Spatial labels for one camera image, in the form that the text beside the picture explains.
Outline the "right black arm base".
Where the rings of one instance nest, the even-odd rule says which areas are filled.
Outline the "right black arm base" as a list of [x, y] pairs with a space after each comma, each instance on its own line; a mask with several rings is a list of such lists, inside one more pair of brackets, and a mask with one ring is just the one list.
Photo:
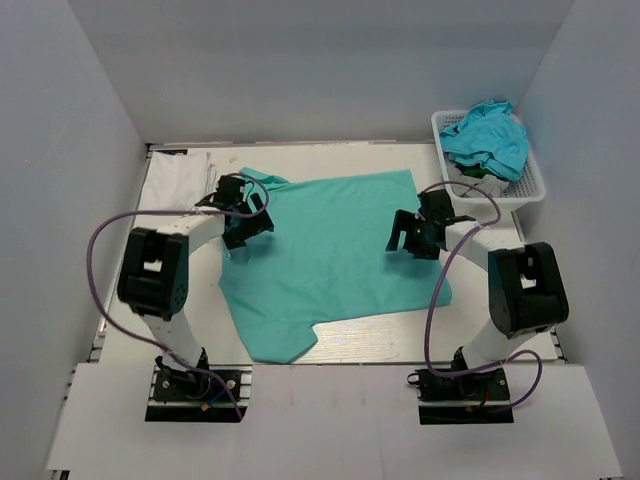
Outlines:
[[417, 390], [421, 425], [512, 424], [511, 396], [503, 369], [464, 377], [438, 377], [427, 369], [407, 376]]

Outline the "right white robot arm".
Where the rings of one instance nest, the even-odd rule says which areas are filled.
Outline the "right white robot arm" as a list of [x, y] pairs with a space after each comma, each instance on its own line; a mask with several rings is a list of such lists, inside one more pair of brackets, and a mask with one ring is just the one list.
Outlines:
[[[457, 215], [445, 190], [425, 190], [418, 199], [417, 212], [395, 213], [386, 250], [402, 248], [420, 260], [437, 260], [441, 252], [449, 253], [428, 307], [425, 363], [435, 376], [452, 378], [459, 396], [472, 399], [488, 385], [485, 371], [523, 355], [524, 343], [568, 319], [568, 299], [551, 245], [497, 237], [489, 229], [491, 221]], [[458, 256], [487, 274], [489, 320], [458, 349], [449, 370], [437, 370], [429, 350], [433, 311], [446, 273]]]

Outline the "teal green t shirt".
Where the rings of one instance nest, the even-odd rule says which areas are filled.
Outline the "teal green t shirt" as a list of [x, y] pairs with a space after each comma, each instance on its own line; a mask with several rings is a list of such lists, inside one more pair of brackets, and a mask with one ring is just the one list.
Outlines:
[[219, 287], [253, 360], [297, 360], [319, 323], [428, 307], [440, 262], [385, 250], [395, 212], [418, 207], [410, 171], [299, 183], [245, 172], [269, 192], [274, 231], [224, 254]]

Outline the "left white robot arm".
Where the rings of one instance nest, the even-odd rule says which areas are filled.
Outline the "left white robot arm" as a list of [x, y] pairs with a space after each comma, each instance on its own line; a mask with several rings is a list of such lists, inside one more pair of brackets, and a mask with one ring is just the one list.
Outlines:
[[229, 250], [274, 230], [267, 212], [269, 193], [257, 178], [243, 173], [222, 176], [214, 192], [158, 228], [129, 233], [117, 283], [120, 302], [139, 316], [161, 350], [160, 365], [180, 371], [177, 387], [199, 399], [211, 387], [206, 351], [196, 340], [185, 313], [190, 256], [220, 239]]

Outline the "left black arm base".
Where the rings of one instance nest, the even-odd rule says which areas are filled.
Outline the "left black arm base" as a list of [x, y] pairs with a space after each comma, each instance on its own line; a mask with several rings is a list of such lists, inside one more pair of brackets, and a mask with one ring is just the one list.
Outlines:
[[209, 366], [210, 376], [172, 370], [156, 358], [146, 406], [148, 423], [239, 423], [251, 390], [250, 366]]

